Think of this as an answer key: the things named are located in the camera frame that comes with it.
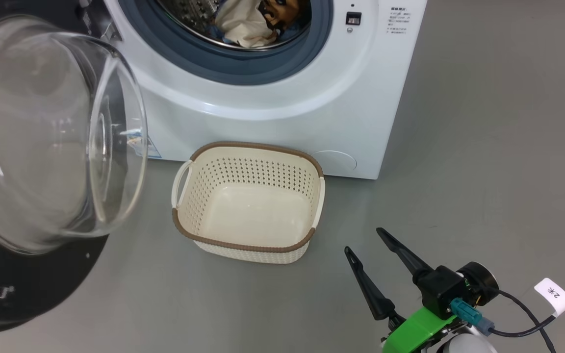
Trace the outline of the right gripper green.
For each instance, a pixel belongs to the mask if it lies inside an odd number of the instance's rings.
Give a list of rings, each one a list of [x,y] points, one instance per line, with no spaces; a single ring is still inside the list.
[[[433,271],[430,265],[384,228],[377,228],[377,234],[387,248],[399,257],[412,277],[423,277]],[[345,247],[345,256],[372,317],[375,320],[388,319],[388,327],[391,332],[383,341],[384,353],[419,353],[429,342],[437,342],[446,327],[460,322],[457,316],[452,314],[449,314],[447,319],[440,319],[425,307],[421,307],[410,317],[404,319],[395,313],[395,304],[375,286],[350,247]]]

